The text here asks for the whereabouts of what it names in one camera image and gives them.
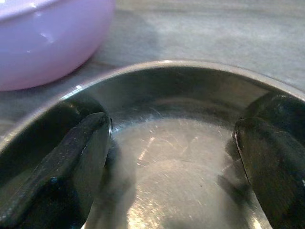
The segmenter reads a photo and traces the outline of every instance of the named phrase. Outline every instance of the pot rim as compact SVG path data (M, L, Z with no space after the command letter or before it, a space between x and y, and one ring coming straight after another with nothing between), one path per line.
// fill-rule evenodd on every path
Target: pot rim
M211 70L232 73L240 76L241 78L252 81L254 83L257 82L266 87L273 87L275 89L281 90L305 102L305 92L293 86L287 85L282 81L275 80L269 76L255 73L253 71L231 65L206 62L206 61L186 61L186 60L164 60L164 61L143 62L143 63L129 65L126 67L121 67L115 70L110 70L107 73L101 73L97 75L95 78L84 81L82 84L72 87L67 92L61 93L58 96L50 99L47 103L40 106L34 112L22 118L14 125L13 128L11 128L9 131L6 132L6 134L4 135L5 137L0 142L0 152L3 151L10 144L10 142L12 142L14 138L16 138L16 136L22 133L23 130L25 130L28 126L30 126L33 122L35 122L35 120L37 120L40 116L42 116L45 112L50 110L59 102L62 102L72 97L73 95L110 78L115 78L127 73L135 73L138 71L143 71L148 69L169 68L169 67L190 67L190 68L211 69Z

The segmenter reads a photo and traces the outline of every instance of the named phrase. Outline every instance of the stainless steel pot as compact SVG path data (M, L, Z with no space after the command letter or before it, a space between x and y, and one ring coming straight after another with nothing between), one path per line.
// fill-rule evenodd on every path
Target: stainless steel pot
M41 120L69 121L68 114L50 115L66 101L89 113L96 101L113 119L113 138L87 228L271 228L231 136L244 110L269 92L305 99L279 81L209 62L142 63L98 76L7 135L0 148L0 202L64 135L31 132L28 146L28 131Z

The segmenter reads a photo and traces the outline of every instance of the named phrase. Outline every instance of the bowl rim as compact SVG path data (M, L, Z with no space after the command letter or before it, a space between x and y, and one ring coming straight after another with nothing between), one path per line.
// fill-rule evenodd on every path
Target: bowl rim
M59 1L67 1L67 0L0 0L0 22L15 18L29 12L34 12L40 10L46 6L52 5ZM2 5L6 1L13 1L13 4Z
M235 67L232 65L226 65L222 63L206 62L206 61L189 61L189 60L164 60L164 61L152 61L152 62L143 62L138 64L129 65L126 67L117 68L110 70L107 73L98 74L93 79L84 81L81 84L71 87L70 90L65 91L64 93L59 94L58 96L53 97L48 102L39 106L36 110L30 114L23 117L21 120L16 122L16 124L10 128L5 134L4 138L0 140L0 155L1 152L13 142L20 133L22 133L26 128L28 128L33 122L39 119L44 113L50 110L52 107L58 103L65 101L66 99L74 96L77 93L80 93L95 84L101 83L107 79L120 77L128 73L136 73L143 70L155 69L155 68L169 68L169 67L190 67L198 69L210 69L217 70L221 72L227 72L235 74L242 79L249 80L253 83L257 82L266 87L272 87L277 90L286 92L295 98L300 99L305 102L305 92L301 91L293 86L290 86L282 81L273 79L267 75L253 72L251 70L243 69L240 67Z

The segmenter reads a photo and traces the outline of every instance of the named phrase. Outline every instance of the lavender bowl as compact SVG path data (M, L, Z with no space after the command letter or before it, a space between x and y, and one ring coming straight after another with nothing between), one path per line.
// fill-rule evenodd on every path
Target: lavender bowl
M114 0L0 0L0 91L49 83L103 42Z

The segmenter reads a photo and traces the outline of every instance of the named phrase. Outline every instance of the gray countertop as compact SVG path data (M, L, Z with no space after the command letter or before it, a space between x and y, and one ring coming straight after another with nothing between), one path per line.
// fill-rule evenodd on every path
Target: gray countertop
M108 40L82 67L44 86L0 92L0 136L56 94L137 62L221 62L304 90L304 31L302 0L117 0Z

